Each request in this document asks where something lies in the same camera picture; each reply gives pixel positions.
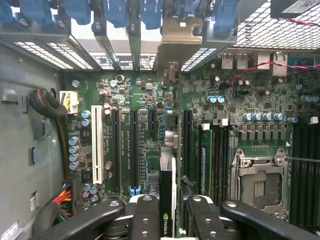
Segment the pcie slot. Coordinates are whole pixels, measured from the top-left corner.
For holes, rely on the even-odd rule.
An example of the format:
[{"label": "pcie slot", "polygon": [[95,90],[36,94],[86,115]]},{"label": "pcie slot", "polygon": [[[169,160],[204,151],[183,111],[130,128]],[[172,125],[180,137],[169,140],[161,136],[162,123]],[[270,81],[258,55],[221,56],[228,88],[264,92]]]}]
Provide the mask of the pcie slot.
[{"label": "pcie slot", "polygon": [[130,110],[130,186],[139,187],[139,126],[138,111]]},{"label": "pcie slot", "polygon": [[190,169],[189,164],[191,162],[192,148],[192,111],[183,110],[183,126],[182,126],[182,137],[183,137],[183,175],[189,176]]},{"label": "pcie slot", "polygon": [[119,110],[112,111],[112,145],[113,149],[113,175],[115,176],[115,188],[121,189],[121,115]]}]

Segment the white connector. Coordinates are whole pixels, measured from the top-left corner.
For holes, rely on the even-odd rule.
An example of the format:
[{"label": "white connector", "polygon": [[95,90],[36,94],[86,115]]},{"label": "white connector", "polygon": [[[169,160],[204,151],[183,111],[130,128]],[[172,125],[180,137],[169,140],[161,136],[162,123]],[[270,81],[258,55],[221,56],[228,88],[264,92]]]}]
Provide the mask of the white connector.
[{"label": "white connector", "polygon": [[78,113],[78,93],[75,91],[60,91],[60,103],[65,106],[68,114]]},{"label": "white connector", "polygon": [[92,129],[92,176],[93,184],[102,184],[104,181],[104,151],[103,151],[103,107],[91,106]]}]

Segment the green circuit board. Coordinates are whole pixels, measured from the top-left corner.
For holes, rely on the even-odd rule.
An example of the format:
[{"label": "green circuit board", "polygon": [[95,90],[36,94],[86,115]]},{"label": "green circuit board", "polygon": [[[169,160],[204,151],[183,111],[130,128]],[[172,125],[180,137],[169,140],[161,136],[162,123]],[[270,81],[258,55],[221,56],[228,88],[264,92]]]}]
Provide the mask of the green circuit board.
[{"label": "green circuit board", "polygon": [[[122,73],[124,81],[111,87],[111,81],[118,74],[108,72],[72,72],[65,75],[66,90],[78,93],[78,114],[68,116],[68,136],[79,138],[79,167],[74,171],[81,175],[82,183],[88,180],[86,175],[92,172],[92,146],[90,138],[83,137],[81,112],[90,110],[92,105],[109,103],[112,110],[120,110],[121,124],[121,187],[115,187],[116,177],[112,170],[104,171],[104,181],[97,193],[99,199],[92,202],[90,197],[82,201],[86,209],[108,198],[119,198],[125,203],[131,197],[130,186],[133,170],[130,164],[130,114],[137,111],[138,117],[138,182],[139,193],[149,193],[149,178],[159,175],[159,147],[165,143],[165,112],[172,111],[177,116],[176,133],[181,145],[176,149],[177,156],[177,224],[182,211],[179,206],[181,183],[179,179],[187,177],[193,194],[207,193],[215,204],[229,199],[231,186],[230,165],[238,149],[246,157],[274,156],[283,149],[291,155],[292,127],[289,118],[295,118],[300,112],[318,109],[317,101],[303,101],[302,96],[317,96],[319,89],[314,88],[319,81],[318,72],[289,72],[281,84],[272,77],[270,71],[254,71],[244,74],[240,80],[249,81],[248,86],[237,86],[239,70],[211,69],[205,66],[190,74],[181,74],[175,86],[163,87],[162,79],[152,73]],[[72,85],[74,80],[80,87]],[[99,90],[106,91],[105,96]],[[223,96],[221,103],[211,103],[210,96]],[[149,111],[154,111],[156,129],[150,131]],[[244,114],[283,114],[283,120],[245,120]],[[185,114],[191,116],[190,141],[185,142]],[[220,127],[221,119],[228,119],[227,128]],[[203,124],[210,124],[210,130],[202,130]],[[114,155],[114,132],[111,117],[103,118],[103,158],[112,161]],[[185,148],[190,149],[188,161],[185,161]],[[203,176],[205,165],[206,176]],[[287,189],[290,191],[291,162],[288,161]]]}]

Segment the blue plastic clip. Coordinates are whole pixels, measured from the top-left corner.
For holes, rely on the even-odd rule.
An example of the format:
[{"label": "blue plastic clip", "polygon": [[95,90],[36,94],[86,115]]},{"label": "blue plastic clip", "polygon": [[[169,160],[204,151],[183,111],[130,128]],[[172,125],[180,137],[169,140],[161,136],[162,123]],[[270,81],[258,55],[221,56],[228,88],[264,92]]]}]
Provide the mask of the blue plastic clip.
[{"label": "blue plastic clip", "polygon": [[52,24],[49,0],[20,0],[21,12],[40,26]]},{"label": "blue plastic clip", "polygon": [[238,0],[216,0],[213,7],[215,18],[214,32],[218,35],[228,35],[235,27]]},{"label": "blue plastic clip", "polygon": [[8,24],[13,21],[12,9],[8,0],[0,0],[0,23]]},{"label": "blue plastic clip", "polygon": [[130,186],[130,196],[139,195],[141,193],[141,185],[138,188],[132,188]]},{"label": "blue plastic clip", "polygon": [[103,0],[104,18],[115,28],[123,28],[128,25],[128,13],[126,0]]},{"label": "blue plastic clip", "polygon": [[161,25],[162,0],[145,0],[140,3],[140,19],[145,29],[158,29]]},{"label": "blue plastic clip", "polygon": [[63,0],[65,13],[76,20],[78,25],[87,25],[91,21],[90,2],[88,0]]}]

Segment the perforated metal panel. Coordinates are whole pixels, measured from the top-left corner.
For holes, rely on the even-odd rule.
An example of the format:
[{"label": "perforated metal panel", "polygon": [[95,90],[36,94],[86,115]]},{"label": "perforated metal panel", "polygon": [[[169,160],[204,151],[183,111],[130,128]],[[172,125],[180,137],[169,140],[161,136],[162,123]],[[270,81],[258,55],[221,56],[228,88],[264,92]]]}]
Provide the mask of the perforated metal panel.
[{"label": "perforated metal panel", "polygon": [[[320,5],[296,20],[320,24]],[[320,48],[320,27],[270,18],[270,0],[238,26],[234,47],[314,50]]]}]

